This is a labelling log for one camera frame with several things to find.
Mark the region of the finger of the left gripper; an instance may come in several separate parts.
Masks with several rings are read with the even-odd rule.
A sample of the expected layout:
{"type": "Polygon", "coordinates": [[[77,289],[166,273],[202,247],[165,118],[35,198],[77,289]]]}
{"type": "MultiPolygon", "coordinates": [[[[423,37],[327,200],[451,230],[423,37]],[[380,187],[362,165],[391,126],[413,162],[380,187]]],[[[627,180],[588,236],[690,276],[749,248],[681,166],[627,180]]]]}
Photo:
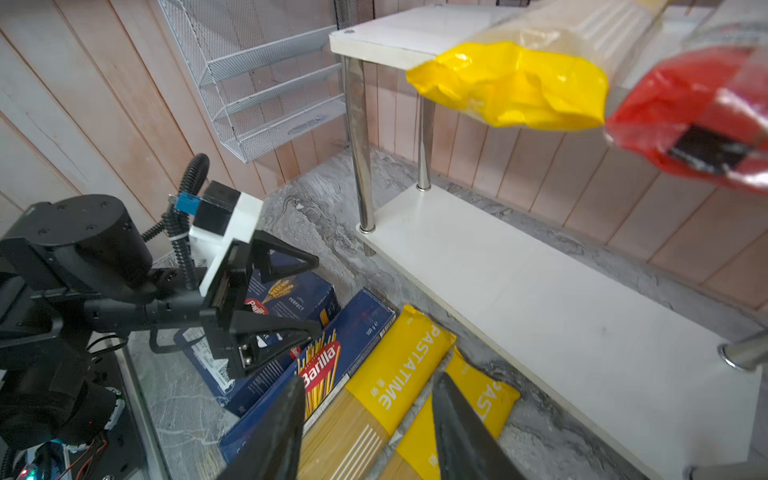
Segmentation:
{"type": "Polygon", "coordinates": [[[228,333],[239,346],[258,351],[258,337],[280,335],[281,340],[267,347],[278,351],[302,346],[322,333],[322,326],[313,320],[260,315],[250,311],[235,311],[232,314],[228,333]]]}
{"type": "Polygon", "coordinates": [[[319,258],[296,248],[266,231],[254,232],[250,242],[250,261],[259,271],[262,283],[312,271],[319,266],[319,258]]]}

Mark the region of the red spaghetti pack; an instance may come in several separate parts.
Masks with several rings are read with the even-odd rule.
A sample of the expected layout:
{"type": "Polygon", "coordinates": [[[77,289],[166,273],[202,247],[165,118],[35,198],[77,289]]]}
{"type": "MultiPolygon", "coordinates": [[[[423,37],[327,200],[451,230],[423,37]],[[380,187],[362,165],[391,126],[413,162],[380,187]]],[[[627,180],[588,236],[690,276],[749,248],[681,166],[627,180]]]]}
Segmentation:
{"type": "Polygon", "coordinates": [[[724,1],[605,123],[660,170],[767,190],[767,4],[724,1]]]}

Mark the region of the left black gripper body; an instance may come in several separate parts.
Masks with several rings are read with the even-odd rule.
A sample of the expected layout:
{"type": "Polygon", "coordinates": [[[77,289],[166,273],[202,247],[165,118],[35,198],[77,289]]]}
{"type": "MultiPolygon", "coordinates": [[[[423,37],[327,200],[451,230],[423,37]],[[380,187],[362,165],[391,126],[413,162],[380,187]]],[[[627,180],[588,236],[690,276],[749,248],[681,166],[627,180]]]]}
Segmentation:
{"type": "MultiPolygon", "coordinates": [[[[168,233],[186,232],[170,211],[168,233]]],[[[242,378],[264,362],[228,333],[254,271],[250,242],[233,241],[207,295],[196,289],[186,240],[177,268],[156,268],[123,203],[85,195],[39,203],[1,240],[1,367],[25,371],[73,364],[94,333],[126,337],[135,331],[201,327],[213,357],[242,378]]]]}

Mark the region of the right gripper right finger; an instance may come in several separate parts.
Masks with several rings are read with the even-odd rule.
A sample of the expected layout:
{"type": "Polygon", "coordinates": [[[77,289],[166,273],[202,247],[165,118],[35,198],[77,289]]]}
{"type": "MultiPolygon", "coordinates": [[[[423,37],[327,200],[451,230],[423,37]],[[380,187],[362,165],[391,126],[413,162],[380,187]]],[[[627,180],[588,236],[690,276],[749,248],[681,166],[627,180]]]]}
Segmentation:
{"type": "Polygon", "coordinates": [[[440,476],[446,479],[524,479],[447,373],[432,392],[440,476]]]}

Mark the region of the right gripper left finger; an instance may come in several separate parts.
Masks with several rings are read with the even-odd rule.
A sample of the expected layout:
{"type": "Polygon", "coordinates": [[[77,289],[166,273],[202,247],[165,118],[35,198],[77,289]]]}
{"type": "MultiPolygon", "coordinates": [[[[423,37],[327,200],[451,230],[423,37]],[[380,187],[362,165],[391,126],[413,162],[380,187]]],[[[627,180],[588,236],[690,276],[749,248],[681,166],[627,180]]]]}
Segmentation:
{"type": "Polygon", "coordinates": [[[305,422],[303,381],[286,377],[220,440],[220,479],[296,479],[305,422]]]}

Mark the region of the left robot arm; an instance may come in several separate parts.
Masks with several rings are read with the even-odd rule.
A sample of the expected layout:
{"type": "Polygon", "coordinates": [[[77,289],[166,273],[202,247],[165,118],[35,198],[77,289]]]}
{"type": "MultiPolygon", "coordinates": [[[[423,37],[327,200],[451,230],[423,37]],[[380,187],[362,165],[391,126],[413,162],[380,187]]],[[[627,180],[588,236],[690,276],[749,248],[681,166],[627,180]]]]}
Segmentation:
{"type": "Polygon", "coordinates": [[[319,260],[258,229],[230,238],[208,268],[156,269],[128,210],[90,194],[41,202],[1,240],[1,436],[24,450],[47,441],[90,446],[118,396],[89,377],[91,336],[199,327],[240,378],[320,332],[307,320],[245,304],[254,273],[278,280],[319,260]]]}

